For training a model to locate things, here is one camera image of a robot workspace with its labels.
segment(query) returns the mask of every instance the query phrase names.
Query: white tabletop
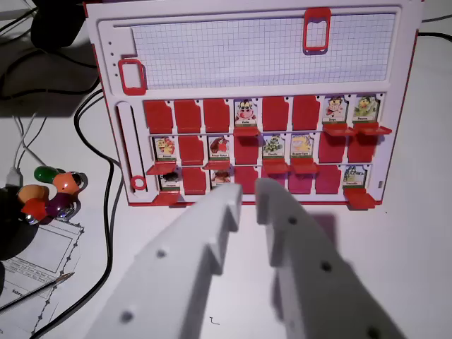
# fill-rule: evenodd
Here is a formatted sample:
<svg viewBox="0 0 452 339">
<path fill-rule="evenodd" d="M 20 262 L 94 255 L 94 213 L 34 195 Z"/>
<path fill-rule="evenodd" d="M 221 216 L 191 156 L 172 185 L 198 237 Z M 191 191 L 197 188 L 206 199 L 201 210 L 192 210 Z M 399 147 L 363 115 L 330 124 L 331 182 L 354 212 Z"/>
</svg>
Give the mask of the white tabletop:
<svg viewBox="0 0 452 339">
<path fill-rule="evenodd" d="M 425 18 L 449 13 L 450 1 L 426 2 Z M 452 34 L 452 20 L 423 24 L 421 31 Z M 435 37 L 418 38 L 383 204 L 368 211 L 306 206 L 322 224 L 334 229 L 338 251 L 412 339 L 449 339 L 452 333 L 452 212 L 448 210 L 452 192 L 451 57 L 451 43 Z M 53 99 L 44 96 L 40 105 Z M 79 197 L 83 207 L 73 219 L 85 227 L 80 241 L 83 254 L 76 274 L 65 282 L 66 293 L 55 314 L 88 291 L 106 263 L 102 200 L 108 165 L 82 144 L 70 113 L 50 117 L 31 147 L 48 165 L 84 172 L 89 178 Z M 36 119 L 30 135 L 35 134 L 41 119 Z M 0 122 L 0 185 L 4 186 L 19 135 L 11 118 L 2 117 Z M 85 114 L 81 128 L 93 145 L 116 157 L 103 101 Z M 26 155 L 21 164 L 26 184 L 36 183 L 32 175 L 36 166 Z M 112 199 L 118 183 L 116 171 Z M 183 208 L 128 207 L 122 192 L 109 280 L 88 304 L 45 338 L 82 338 L 133 256 L 183 212 Z M 224 274 L 214 277 L 211 285 L 201 338 L 285 338 L 285 329 L 270 305 L 272 280 L 264 228 L 256 223 L 255 207 L 243 206 L 239 231 L 230 235 Z M 211 316 L 219 326 L 210 323 Z"/>
</svg>

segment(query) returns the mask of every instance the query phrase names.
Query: black object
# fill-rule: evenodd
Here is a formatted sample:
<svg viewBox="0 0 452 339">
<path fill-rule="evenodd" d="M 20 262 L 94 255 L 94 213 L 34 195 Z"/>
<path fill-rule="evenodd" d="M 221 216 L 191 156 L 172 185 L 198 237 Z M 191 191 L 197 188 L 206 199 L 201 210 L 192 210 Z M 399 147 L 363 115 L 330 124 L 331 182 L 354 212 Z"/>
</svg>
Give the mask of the black object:
<svg viewBox="0 0 452 339">
<path fill-rule="evenodd" d="M 75 64 L 78 64 L 80 66 L 84 66 L 84 67 L 88 67 L 91 69 L 96 69 L 97 67 L 94 65 L 89 65 L 89 64 L 85 64 L 83 62 L 79 62 L 76 60 L 73 60 L 71 58 L 69 58 L 68 56 L 57 52 L 57 51 L 53 51 L 53 52 L 48 52 L 50 54 L 54 54 L 57 55 L 58 57 L 61 57 L 65 60 L 68 60 L 70 62 L 73 62 Z M 0 100 L 11 100 L 11 99 L 15 99 L 17 97 L 22 97 L 24 95 L 29 95 L 32 93 L 55 93 L 55 94 L 65 94 L 65 95 L 80 95 L 80 94 L 88 94 L 91 93 L 92 91 L 94 91 L 94 89 L 97 87 L 97 85 L 99 85 L 99 78 L 96 79 L 96 81 L 93 83 L 93 85 L 88 88 L 87 90 L 57 90 L 57 89 L 46 89 L 46 88 L 33 88 L 31 90 L 23 90 L 19 93 L 14 93 L 14 94 L 10 94 L 10 95 L 4 95 L 3 91 L 4 91 L 4 87 L 5 87 L 5 82 L 6 82 L 6 76 L 8 74 L 10 74 L 11 72 L 13 72 L 20 64 L 22 64 L 24 61 L 33 58 L 37 55 L 41 55 L 41 54 L 46 54 L 46 52 L 42 51 L 41 49 L 37 49 L 33 52 L 30 52 L 28 54 L 25 54 L 23 56 L 21 56 L 19 59 L 17 59 L 16 61 L 14 61 L 11 65 L 8 66 L 8 68 L 6 69 L 5 73 L 3 73 L 0 76 Z"/>
<path fill-rule="evenodd" d="M 77 37 L 85 10 L 80 0 L 33 0 L 37 13 L 31 25 L 31 42 L 36 48 L 67 47 Z"/>
<path fill-rule="evenodd" d="M 11 243 L 24 218 L 20 211 L 22 205 L 17 199 L 18 192 L 17 186 L 0 189 L 0 252 Z"/>
<path fill-rule="evenodd" d="M 438 33 L 438 32 L 419 32 L 417 34 L 420 37 L 442 37 L 443 39 L 446 39 L 449 42 L 452 42 L 452 35 L 444 34 L 444 33 Z"/>
</svg>

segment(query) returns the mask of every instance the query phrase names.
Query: graph paper sheet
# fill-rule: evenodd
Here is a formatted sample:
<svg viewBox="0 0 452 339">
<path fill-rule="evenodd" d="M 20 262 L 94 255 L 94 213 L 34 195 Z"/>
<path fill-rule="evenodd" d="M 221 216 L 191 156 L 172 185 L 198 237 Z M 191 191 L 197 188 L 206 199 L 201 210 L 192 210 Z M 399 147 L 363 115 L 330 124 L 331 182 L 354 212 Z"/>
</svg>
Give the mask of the graph paper sheet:
<svg viewBox="0 0 452 339">
<path fill-rule="evenodd" d="M 331 17 L 326 53 L 303 51 L 303 18 L 134 26 L 149 89 L 382 81 L 395 14 Z M 307 46 L 325 43 L 309 23 Z"/>
</svg>

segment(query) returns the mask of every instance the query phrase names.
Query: black cable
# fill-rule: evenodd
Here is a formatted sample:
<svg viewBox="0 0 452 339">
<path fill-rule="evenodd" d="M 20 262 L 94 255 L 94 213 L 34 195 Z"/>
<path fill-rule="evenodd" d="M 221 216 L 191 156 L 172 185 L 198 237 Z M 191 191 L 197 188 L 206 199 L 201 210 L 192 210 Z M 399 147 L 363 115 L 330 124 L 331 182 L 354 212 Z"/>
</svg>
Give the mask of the black cable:
<svg viewBox="0 0 452 339">
<path fill-rule="evenodd" d="M 102 90 L 96 90 L 92 95 L 90 95 L 77 109 L 76 113 L 74 114 L 73 123 L 74 127 L 76 128 L 76 132 L 82 142 L 90 149 L 92 150 L 96 155 L 100 156 L 102 159 L 105 159 L 109 164 L 109 174 L 107 178 L 107 185 L 105 187 L 105 195 L 104 195 L 104 205 L 103 205 L 103 214 L 104 214 L 104 231 L 105 231 L 105 244 L 107 247 L 107 267 L 105 268 L 104 273 L 102 274 L 102 277 L 98 280 L 98 282 L 87 292 L 85 295 L 83 295 L 75 304 L 73 304 L 71 307 L 69 307 L 67 310 L 65 310 L 63 313 L 61 313 L 59 316 L 57 316 L 54 320 L 52 320 L 50 323 L 48 323 L 46 326 L 42 327 L 40 330 L 38 330 L 36 333 L 34 333 L 30 339 L 37 339 L 41 338 L 45 333 L 52 330 L 54 327 L 58 326 L 60 323 L 65 321 L 68 317 L 70 317 L 72 314 L 74 314 L 76 311 L 78 311 L 86 302 L 88 302 L 96 293 L 99 291 L 99 289 L 104 285 L 104 283 L 107 281 L 109 274 L 112 270 L 112 264 L 113 264 L 113 247 L 112 247 L 112 240 L 113 240 L 113 234 L 111 232 L 112 228 L 110 228 L 109 224 L 111 225 L 114 221 L 114 212 L 116 210 L 117 201 L 119 200 L 119 193 L 120 189 L 122 188 L 123 181 L 121 181 L 121 184 L 119 185 L 119 190 L 117 197 L 115 198 L 114 206 L 112 209 L 112 218 L 110 220 L 110 223 L 108 221 L 108 200 L 109 200 L 109 192 L 112 185 L 112 179 L 114 174 L 114 165 L 119 164 L 115 159 L 112 159 L 111 157 L 106 156 L 105 154 L 101 153 L 97 148 L 95 148 L 93 145 L 91 145 L 83 135 L 82 131 L 80 130 L 80 117 L 83 115 L 84 112 L 86 112 L 89 107 L 85 108 L 90 101 L 98 94 L 100 94 Z"/>
<path fill-rule="evenodd" d="M 422 22 L 423 23 L 433 23 L 434 21 L 440 21 L 440 20 L 449 19 L 449 18 L 452 18 L 452 14 L 449 14 L 447 16 L 439 16 L 438 18 L 424 19 Z"/>
<path fill-rule="evenodd" d="M 11 44 L 12 42 L 15 42 L 16 40 L 19 40 L 20 38 L 25 37 L 30 31 L 31 31 L 31 28 L 28 28 L 24 33 L 18 35 L 17 37 L 14 37 L 13 39 L 7 40 L 5 42 L 0 42 L 0 47 L 3 47 L 7 44 Z"/>
<path fill-rule="evenodd" d="M 10 23 L 7 23 L 5 26 L 3 26 L 2 28 L 0 28 L 0 32 L 3 32 L 5 29 L 7 29 L 8 27 L 11 27 L 12 25 L 15 25 L 16 23 L 18 23 L 19 21 L 21 21 L 22 19 L 28 17 L 30 14 L 34 13 L 37 10 L 37 7 L 34 7 L 33 9 L 30 9 L 28 12 L 26 12 L 25 14 L 19 16 L 17 19 L 15 19 L 14 21 L 11 21 Z"/>
<path fill-rule="evenodd" d="M 36 133 L 36 135 L 33 137 L 33 139 L 31 139 L 31 141 L 26 145 L 27 148 L 30 148 L 30 145 L 31 145 L 31 144 L 33 143 L 33 141 L 35 141 L 36 138 L 39 136 L 39 134 L 41 133 L 42 129 L 44 128 L 44 124 L 45 124 L 46 120 L 47 120 L 47 117 L 45 117 L 45 118 L 42 120 L 40 129 L 37 131 L 37 133 Z M 23 150 L 22 153 L 20 154 L 19 160 L 17 161 L 17 165 L 16 165 L 16 168 L 17 168 L 17 169 L 20 168 L 20 162 L 22 161 L 22 158 L 23 158 L 23 156 L 24 156 L 24 154 L 25 154 L 26 151 L 27 151 L 27 150 Z"/>
<path fill-rule="evenodd" d="M 419 37 L 442 37 L 443 39 L 448 40 L 449 42 L 452 42 L 452 36 L 449 34 L 444 33 L 437 33 L 437 32 L 419 32 L 417 34 Z"/>
<path fill-rule="evenodd" d="M 62 53 L 60 53 L 60 52 L 58 52 L 58 51 L 47 51 L 47 53 L 55 54 L 55 55 L 57 55 L 58 57 L 61 57 L 61 58 L 63 58 L 63 59 L 66 59 L 66 60 L 68 60 L 68 61 L 70 61 L 70 62 L 73 62 L 73 63 L 75 63 L 75 64 L 78 64 L 78 65 L 80 65 L 80 66 L 88 67 L 88 68 L 90 68 L 90 69 L 97 69 L 97 66 L 96 66 L 96 65 L 90 65 L 90 64 L 85 64 L 84 62 L 81 62 L 81 61 L 76 61 L 76 60 L 70 58 L 69 56 L 67 56 L 67 55 L 65 55 L 65 54 L 62 54 Z"/>
<path fill-rule="evenodd" d="M 65 60 L 75 62 L 76 64 L 81 65 L 81 66 L 86 66 L 86 67 L 90 67 L 90 68 L 93 67 L 92 65 L 88 65 L 88 64 L 84 64 L 83 62 L 75 61 L 75 60 L 69 58 L 68 56 L 63 56 L 64 54 L 61 54 L 58 52 L 49 52 L 49 53 L 57 55 L 58 57 L 64 58 Z M 93 83 L 93 85 L 90 88 L 88 88 L 87 90 L 55 90 L 55 89 L 48 90 L 45 88 L 35 88 L 35 89 L 31 89 L 31 90 L 24 90 L 22 92 L 15 93 L 12 95 L 3 95 L 3 89 L 5 86 L 6 75 L 11 73 L 14 69 L 16 69 L 20 64 L 22 64 L 26 60 L 33 58 L 37 55 L 41 55 L 41 54 L 46 54 L 46 52 L 42 51 L 41 49 L 37 49 L 31 53 L 21 56 L 19 59 L 17 59 L 11 65 L 8 66 L 8 68 L 6 69 L 6 72 L 0 76 L 0 100 L 15 99 L 17 97 L 22 97 L 24 95 L 28 95 L 28 94 L 32 94 L 32 93 L 55 93 L 55 94 L 65 94 L 65 95 L 88 94 L 88 93 L 91 93 L 92 91 L 94 91 L 94 89 L 97 87 L 97 85 L 99 85 L 100 80 L 99 80 L 99 78 L 97 78 L 96 81 Z"/>
</svg>

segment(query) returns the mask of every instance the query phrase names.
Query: red plastic clip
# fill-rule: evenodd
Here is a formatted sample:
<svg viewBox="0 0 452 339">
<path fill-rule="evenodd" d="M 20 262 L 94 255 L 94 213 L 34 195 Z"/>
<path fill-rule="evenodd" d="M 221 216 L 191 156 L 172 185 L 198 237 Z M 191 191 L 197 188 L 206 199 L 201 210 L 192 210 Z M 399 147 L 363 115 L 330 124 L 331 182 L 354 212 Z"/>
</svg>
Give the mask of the red plastic clip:
<svg viewBox="0 0 452 339">
<path fill-rule="evenodd" d="M 284 174 L 290 170 L 284 159 L 264 159 L 262 165 L 267 174 Z"/>
<path fill-rule="evenodd" d="M 324 124 L 323 131 L 330 136 L 354 136 L 356 134 L 356 131 L 349 127 L 345 122 Z"/>
<path fill-rule="evenodd" d="M 363 188 L 344 189 L 344 195 L 347 198 L 350 207 L 355 210 L 368 210 L 375 208 L 376 201 Z"/>
<path fill-rule="evenodd" d="M 325 45 L 307 46 L 307 33 L 309 21 L 319 22 L 322 19 L 326 21 Z M 304 12 L 303 49 L 305 51 L 323 51 L 325 49 L 328 49 L 328 41 L 330 40 L 330 21 L 331 21 L 331 10 L 327 7 L 308 8 L 306 12 Z"/>
<path fill-rule="evenodd" d="M 384 136 L 392 133 L 392 129 L 380 126 L 378 122 L 358 123 L 354 128 L 357 133 L 363 133 L 366 136 Z"/>
<path fill-rule="evenodd" d="M 164 175 L 167 173 L 174 172 L 176 170 L 176 162 L 174 161 L 161 161 L 156 162 L 155 165 L 151 166 L 146 172 L 147 175 Z"/>
<path fill-rule="evenodd" d="M 160 192 L 151 203 L 152 206 L 171 206 L 175 205 L 179 200 L 180 193 Z"/>
<path fill-rule="evenodd" d="M 228 171 L 231 167 L 229 160 L 209 160 L 206 166 L 203 167 L 205 170 L 213 171 Z"/>
<path fill-rule="evenodd" d="M 234 127 L 234 136 L 259 136 L 261 132 L 255 126 Z"/>
<path fill-rule="evenodd" d="M 296 174 L 316 174 L 319 171 L 319 166 L 311 157 L 291 159 L 290 166 Z"/>
<path fill-rule="evenodd" d="M 140 75 L 141 87 L 127 87 L 124 80 L 123 65 L 135 64 L 138 67 L 138 73 Z M 146 94 L 146 82 L 144 78 L 144 67 L 139 60 L 136 59 L 122 59 L 118 61 L 119 75 L 121 76 L 122 90 L 126 95 L 145 95 Z"/>
</svg>

